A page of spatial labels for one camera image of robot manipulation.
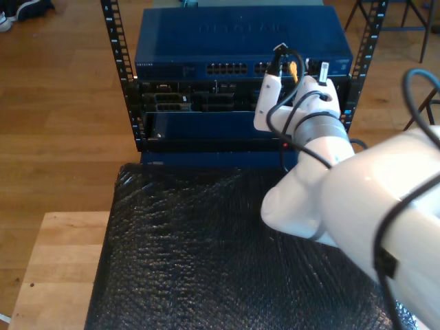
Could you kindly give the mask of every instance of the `yellow connector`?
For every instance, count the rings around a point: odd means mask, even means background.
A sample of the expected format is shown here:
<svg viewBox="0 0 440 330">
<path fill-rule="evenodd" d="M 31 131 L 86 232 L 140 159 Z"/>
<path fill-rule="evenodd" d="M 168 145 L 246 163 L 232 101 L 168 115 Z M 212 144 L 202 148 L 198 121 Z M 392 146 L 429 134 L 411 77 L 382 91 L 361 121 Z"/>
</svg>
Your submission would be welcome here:
<svg viewBox="0 0 440 330">
<path fill-rule="evenodd" d="M 294 77 L 295 83 L 298 83 L 298 68 L 295 62 L 289 63 L 289 71 L 292 77 Z"/>
</svg>

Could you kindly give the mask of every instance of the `server rack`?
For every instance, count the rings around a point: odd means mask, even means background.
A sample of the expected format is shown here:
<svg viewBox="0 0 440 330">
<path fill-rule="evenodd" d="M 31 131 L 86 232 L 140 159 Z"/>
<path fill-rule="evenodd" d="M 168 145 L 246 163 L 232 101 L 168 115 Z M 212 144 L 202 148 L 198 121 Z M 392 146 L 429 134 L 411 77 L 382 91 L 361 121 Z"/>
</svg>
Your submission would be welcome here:
<svg viewBox="0 0 440 330">
<path fill-rule="evenodd" d="M 149 151 L 147 140 L 151 130 L 149 124 L 151 125 L 151 123 L 148 122 L 148 118 L 142 117 L 142 91 L 140 82 L 135 77 L 131 65 L 119 3 L 118 0 L 101 0 L 101 6 L 136 148 L 139 152 L 147 152 Z M 388 0 L 371 1 L 368 21 L 364 28 L 353 70 L 351 76 L 348 77 L 344 97 L 340 100 L 342 113 L 340 120 L 347 131 L 349 131 L 353 121 L 366 75 L 379 40 L 387 7 Z"/>
</svg>

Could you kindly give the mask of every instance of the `shoe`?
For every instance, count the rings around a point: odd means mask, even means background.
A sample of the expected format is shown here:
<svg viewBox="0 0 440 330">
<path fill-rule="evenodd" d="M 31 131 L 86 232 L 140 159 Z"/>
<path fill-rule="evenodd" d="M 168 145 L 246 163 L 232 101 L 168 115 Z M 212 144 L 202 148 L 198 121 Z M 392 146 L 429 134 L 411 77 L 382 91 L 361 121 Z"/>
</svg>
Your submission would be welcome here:
<svg viewBox="0 0 440 330">
<path fill-rule="evenodd" d="M 12 22 L 41 17 L 44 16 L 46 10 L 55 9 L 50 0 L 18 0 L 14 7 L 16 10 L 10 10 L 8 15 L 8 19 Z"/>
<path fill-rule="evenodd" d="M 12 23 L 6 18 L 4 12 L 0 12 L 0 32 L 8 31 L 12 26 Z"/>
</svg>

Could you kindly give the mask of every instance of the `blue panel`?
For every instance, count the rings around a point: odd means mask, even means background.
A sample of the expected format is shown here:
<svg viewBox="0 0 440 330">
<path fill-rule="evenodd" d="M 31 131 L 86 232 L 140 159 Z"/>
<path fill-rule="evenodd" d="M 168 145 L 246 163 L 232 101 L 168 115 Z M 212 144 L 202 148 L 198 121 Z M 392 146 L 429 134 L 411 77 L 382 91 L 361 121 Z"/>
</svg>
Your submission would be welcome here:
<svg viewBox="0 0 440 330">
<path fill-rule="evenodd" d="M 154 135 L 170 139 L 271 139 L 269 132 L 254 128 L 255 112 L 159 112 L 155 114 Z"/>
<path fill-rule="evenodd" d="M 285 153 L 285 165 L 293 168 L 297 154 Z M 142 153 L 142 164 L 163 164 L 185 167 L 268 168 L 280 166 L 280 154 L 273 152 L 247 153 Z"/>
</svg>

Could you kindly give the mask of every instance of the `table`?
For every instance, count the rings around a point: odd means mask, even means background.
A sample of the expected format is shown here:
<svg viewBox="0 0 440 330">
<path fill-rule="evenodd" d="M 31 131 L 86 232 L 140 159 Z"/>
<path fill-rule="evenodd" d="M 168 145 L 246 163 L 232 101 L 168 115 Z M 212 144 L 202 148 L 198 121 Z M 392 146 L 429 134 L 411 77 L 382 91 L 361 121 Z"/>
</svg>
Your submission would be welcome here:
<svg viewBox="0 0 440 330">
<path fill-rule="evenodd" d="M 46 213 L 10 330 L 84 329 L 109 212 Z"/>
</svg>

